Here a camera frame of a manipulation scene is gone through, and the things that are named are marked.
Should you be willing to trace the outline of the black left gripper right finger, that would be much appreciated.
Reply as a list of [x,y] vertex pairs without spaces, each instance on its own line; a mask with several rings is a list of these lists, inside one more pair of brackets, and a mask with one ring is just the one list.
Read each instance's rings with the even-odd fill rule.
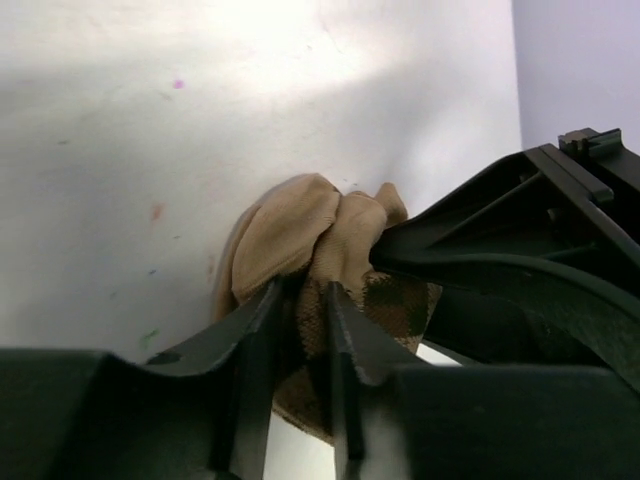
[[586,367],[433,366],[326,292],[340,479],[635,479],[639,400]]

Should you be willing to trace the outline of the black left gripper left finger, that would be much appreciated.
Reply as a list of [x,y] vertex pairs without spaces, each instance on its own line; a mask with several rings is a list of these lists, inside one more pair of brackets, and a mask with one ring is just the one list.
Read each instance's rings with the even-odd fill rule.
[[1,352],[5,479],[260,479],[283,283],[134,364],[106,351]]

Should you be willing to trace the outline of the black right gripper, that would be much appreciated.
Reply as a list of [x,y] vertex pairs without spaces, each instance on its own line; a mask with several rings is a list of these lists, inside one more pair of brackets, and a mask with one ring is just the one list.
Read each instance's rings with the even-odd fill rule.
[[426,332],[435,344],[639,382],[639,157],[618,129],[496,161],[391,228],[371,260],[442,287]]

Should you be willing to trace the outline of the brown argyle sock pair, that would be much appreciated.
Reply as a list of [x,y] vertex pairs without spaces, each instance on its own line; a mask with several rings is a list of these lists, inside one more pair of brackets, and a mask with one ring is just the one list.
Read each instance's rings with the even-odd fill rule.
[[274,412],[332,443],[324,290],[341,284],[359,311],[415,353],[440,286],[375,269],[369,255],[385,230],[408,218],[396,187],[343,194],[320,174],[291,178],[263,195],[234,226],[214,288],[213,321],[245,304],[272,278],[292,281],[280,332]]

